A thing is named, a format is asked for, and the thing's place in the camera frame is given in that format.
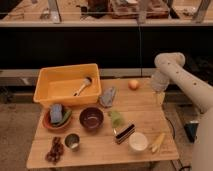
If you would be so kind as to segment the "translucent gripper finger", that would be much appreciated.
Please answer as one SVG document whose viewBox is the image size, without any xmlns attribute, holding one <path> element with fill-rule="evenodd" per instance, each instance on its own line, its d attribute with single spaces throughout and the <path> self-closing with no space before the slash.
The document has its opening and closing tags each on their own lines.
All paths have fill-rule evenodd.
<svg viewBox="0 0 213 171">
<path fill-rule="evenodd" d="M 162 105 L 163 104 L 163 102 L 164 102 L 164 99 L 165 99 L 165 92 L 161 92 L 161 94 L 160 94 L 160 104 Z"/>
<path fill-rule="evenodd" d="M 156 104 L 158 104 L 158 93 L 155 92 L 154 95 L 155 95 Z"/>
</svg>

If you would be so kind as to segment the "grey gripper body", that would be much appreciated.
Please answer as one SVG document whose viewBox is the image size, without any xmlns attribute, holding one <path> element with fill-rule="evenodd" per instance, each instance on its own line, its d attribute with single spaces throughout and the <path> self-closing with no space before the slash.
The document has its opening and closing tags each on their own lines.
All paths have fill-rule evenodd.
<svg viewBox="0 0 213 171">
<path fill-rule="evenodd" d="M 169 78 L 159 70 L 156 70 L 151 76 L 150 84 L 156 92 L 163 92 L 169 85 Z"/>
</svg>

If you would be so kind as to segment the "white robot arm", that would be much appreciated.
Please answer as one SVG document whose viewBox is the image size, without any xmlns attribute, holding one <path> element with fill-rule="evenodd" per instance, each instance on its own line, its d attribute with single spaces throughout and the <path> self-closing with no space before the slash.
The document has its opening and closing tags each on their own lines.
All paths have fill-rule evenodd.
<svg viewBox="0 0 213 171">
<path fill-rule="evenodd" d="M 154 63 L 151 87 L 163 92 L 174 82 L 204 113 L 197 128 L 191 171 L 213 171 L 213 87 L 183 68 L 185 56 L 180 52 L 160 53 Z"/>
</svg>

